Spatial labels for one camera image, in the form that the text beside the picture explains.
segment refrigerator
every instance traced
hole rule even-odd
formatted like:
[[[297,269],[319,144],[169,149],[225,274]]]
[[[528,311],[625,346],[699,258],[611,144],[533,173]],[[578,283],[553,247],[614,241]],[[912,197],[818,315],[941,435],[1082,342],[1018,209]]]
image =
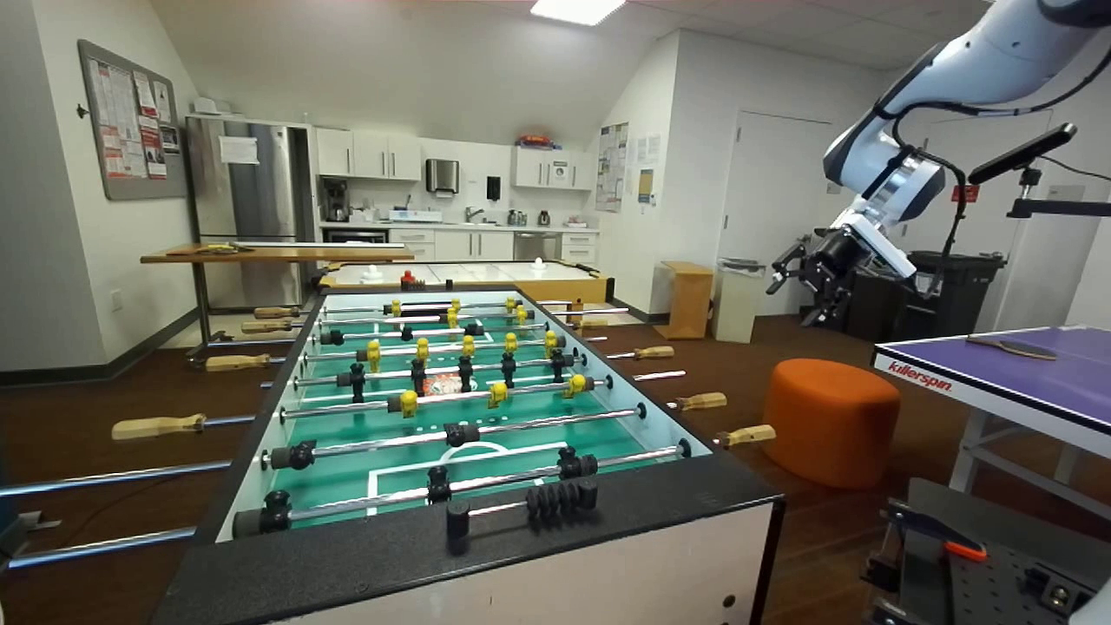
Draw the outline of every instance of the refrigerator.
[[[310,127],[183,117],[197,243],[312,243]],[[302,304],[312,263],[209,263],[212,310]]]

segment orange stool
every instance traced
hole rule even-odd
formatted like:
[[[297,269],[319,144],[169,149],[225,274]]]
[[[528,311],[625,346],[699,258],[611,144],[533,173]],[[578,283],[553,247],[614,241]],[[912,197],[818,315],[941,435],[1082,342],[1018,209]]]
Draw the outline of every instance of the orange stool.
[[[886,472],[899,389],[842,360],[795,356],[770,371],[765,421],[779,465],[835,491],[874,486]]]

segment ping pong table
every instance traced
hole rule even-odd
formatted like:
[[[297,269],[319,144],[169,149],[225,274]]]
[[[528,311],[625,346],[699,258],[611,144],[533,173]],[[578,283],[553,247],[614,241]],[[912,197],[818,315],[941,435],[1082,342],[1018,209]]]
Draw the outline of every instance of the ping pong table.
[[[1073,486],[1082,452],[1111,458],[1107,328],[1035,325],[891,339],[874,346],[874,369],[974,411],[947,477],[952,491],[969,493],[975,470],[992,465],[1096,518],[1111,518],[1103,501]],[[1064,443],[1051,477],[991,447],[1018,431],[1035,431]]]

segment kitchen cabinet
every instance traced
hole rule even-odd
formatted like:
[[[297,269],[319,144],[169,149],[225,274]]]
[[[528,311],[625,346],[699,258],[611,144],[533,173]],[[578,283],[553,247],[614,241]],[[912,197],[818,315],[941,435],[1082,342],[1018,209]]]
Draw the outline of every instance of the kitchen cabinet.
[[[408,136],[316,127],[319,178],[419,181],[419,144]]]
[[[514,188],[589,192],[589,156],[578,149],[514,149]]]
[[[350,136],[350,178],[419,181],[419,144],[403,136]]]
[[[347,178],[350,133],[316,127],[316,173]]]
[[[514,261],[514,232],[442,228],[434,241],[437,250],[431,261]]]
[[[514,232],[394,228],[394,243],[411,247],[412,261],[514,261]]]
[[[437,258],[437,232],[431,232],[431,228],[394,228],[388,243],[403,243],[412,254],[412,261]]]
[[[599,232],[563,232],[563,263],[588,263],[599,267]]]

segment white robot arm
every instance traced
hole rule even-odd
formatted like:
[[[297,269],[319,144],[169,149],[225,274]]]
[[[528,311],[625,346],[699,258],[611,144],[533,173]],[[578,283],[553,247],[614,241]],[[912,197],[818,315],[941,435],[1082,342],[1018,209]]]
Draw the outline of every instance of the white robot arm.
[[[918,274],[882,228],[918,220],[943,188],[943,161],[903,144],[889,127],[912,109],[1024,116],[1013,105],[1044,87],[1111,24],[1111,0],[996,0],[979,24],[931,48],[858,124],[827,149],[827,178],[858,197],[817,241],[774,267],[770,290],[800,279],[818,298],[846,298],[858,261],[880,258],[903,281]]]

